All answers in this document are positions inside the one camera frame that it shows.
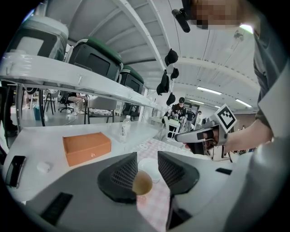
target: plastic bottle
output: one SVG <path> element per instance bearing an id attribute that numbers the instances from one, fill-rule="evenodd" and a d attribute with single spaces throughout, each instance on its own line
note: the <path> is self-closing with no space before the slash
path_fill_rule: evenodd
<path id="1" fill-rule="evenodd" d="M 125 120 L 122 122 L 122 127 L 121 127 L 121 142 L 126 143 L 128 134 L 130 132 L 130 127 L 131 127 L 131 120 L 130 120 L 130 115 L 127 115 Z"/>

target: ceiling light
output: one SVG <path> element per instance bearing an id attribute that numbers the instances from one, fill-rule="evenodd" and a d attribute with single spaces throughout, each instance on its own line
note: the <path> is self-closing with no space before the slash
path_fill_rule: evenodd
<path id="1" fill-rule="evenodd" d="M 204 104 L 203 102 L 200 102 L 200 101 L 195 101 L 195 100 L 190 100 L 191 102 L 196 102 L 196 103 L 199 103 L 199 104 Z"/>
<path id="2" fill-rule="evenodd" d="M 214 91 L 214 90 L 210 90 L 210 89 L 206 89 L 206 88 L 202 88 L 202 87 L 198 87 L 199 90 L 203 90 L 203 91 L 207 91 L 207 92 L 212 92 L 218 95 L 221 95 L 222 93 Z"/>
<path id="3" fill-rule="evenodd" d="M 246 30 L 246 31 L 250 32 L 251 34 L 253 34 L 253 28 L 251 26 L 249 26 L 249 25 L 242 24 L 240 26 L 240 28 L 243 28 L 244 30 Z"/>
<path id="4" fill-rule="evenodd" d="M 243 105 L 245 105 L 245 106 L 247 106 L 247 107 L 249 107 L 249 108 L 252 108 L 252 106 L 250 106 L 249 104 L 246 104 L 245 102 L 243 102 L 243 101 L 241 101 L 239 99 L 236 99 L 236 101 L 241 103 L 241 104 L 243 104 Z"/>

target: white shelf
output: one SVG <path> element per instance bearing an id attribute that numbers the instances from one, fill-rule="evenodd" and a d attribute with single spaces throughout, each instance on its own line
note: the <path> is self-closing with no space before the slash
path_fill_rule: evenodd
<path id="1" fill-rule="evenodd" d="M 97 73 L 41 56 L 5 53 L 0 66 L 0 78 L 26 87 L 81 92 L 166 110 L 143 95 Z"/>

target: orange box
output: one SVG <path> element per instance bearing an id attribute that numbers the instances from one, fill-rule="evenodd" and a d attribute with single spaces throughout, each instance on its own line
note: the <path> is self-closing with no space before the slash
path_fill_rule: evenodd
<path id="1" fill-rule="evenodd" d="M 68 165 L 87 162 L 111 151 L 111 140 L 103 133 L 63 137 Z"/>

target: floor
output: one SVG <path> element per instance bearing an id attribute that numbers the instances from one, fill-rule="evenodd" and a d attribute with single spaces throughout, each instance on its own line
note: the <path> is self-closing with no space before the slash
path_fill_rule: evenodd
<path id="1" fill-rule="evenodd" d="M 45 126 L 64 126 L 64 125 L 79 125 L 84 124 L 84 115 L 71 113 L 69 110 L 58 111 L 58 108 L 63 107 L 62 104 L 55 104 L 56 112 L 51 111 L 51 108 L 48 108 L 48 111 L 44 112 Z M 115 122 L 123 121 L 125 117 L 115 116 Z M 16 124 L 16 108 L 13 106 L 11 108 L 11 119 Z M 90 118 L 91 124 L 96 123 L 106 123 L 107 118 Z M 41 121 L 36 121 L 34 117 L 33 109 L 22 109 L 22 126 L 23 127 L 34 127 L 42 126 Z"/>

